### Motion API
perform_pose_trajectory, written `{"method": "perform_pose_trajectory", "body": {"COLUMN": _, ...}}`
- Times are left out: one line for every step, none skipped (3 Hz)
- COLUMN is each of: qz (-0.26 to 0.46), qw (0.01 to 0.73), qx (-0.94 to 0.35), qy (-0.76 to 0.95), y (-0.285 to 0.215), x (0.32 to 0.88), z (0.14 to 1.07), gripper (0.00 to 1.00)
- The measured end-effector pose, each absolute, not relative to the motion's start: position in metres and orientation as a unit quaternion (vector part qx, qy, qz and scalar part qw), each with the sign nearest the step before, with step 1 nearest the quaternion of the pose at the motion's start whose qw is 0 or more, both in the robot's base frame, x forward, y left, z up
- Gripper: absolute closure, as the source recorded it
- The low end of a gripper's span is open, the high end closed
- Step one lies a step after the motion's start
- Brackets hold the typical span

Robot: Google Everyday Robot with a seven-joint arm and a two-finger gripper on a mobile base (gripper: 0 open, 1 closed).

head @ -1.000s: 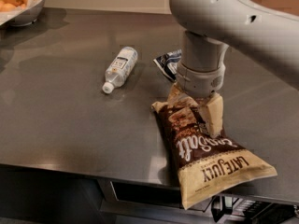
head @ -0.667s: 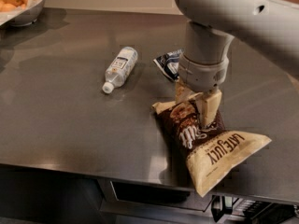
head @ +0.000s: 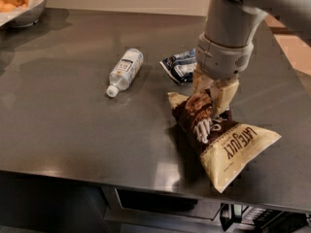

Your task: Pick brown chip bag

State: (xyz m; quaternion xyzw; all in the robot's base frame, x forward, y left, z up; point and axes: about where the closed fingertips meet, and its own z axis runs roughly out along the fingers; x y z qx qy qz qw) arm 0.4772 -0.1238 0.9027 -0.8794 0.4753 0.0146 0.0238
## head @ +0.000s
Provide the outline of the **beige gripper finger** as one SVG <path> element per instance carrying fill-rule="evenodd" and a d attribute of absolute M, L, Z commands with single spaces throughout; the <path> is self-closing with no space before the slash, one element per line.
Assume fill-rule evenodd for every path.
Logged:
<path fill-rule="evenodd" d="M 238 79 L 214 80 L 210 84 L 213 116 L 222 114 L 229 106 L 239 86 Z"/>
<path fill-rule="evenodd" d="M 202 67 L 196 64 L 192 75 L 193 92 L 197 93 L 208 89 L 213 81 L 213 79 L 203 72 Z"/>

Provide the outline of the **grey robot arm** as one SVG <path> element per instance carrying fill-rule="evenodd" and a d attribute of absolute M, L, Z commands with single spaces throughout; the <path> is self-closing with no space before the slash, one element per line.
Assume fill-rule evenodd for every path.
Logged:
<path fill-rule="evenodd" d="M 266 16 L 276 17 L 304 43 L 311 44 L 311 0 L 211 0 L 205 31 L 196 47 L 197 69 L 209 87 L 215 116 L 223 113 L 247 67 L 253 38 Z"/>

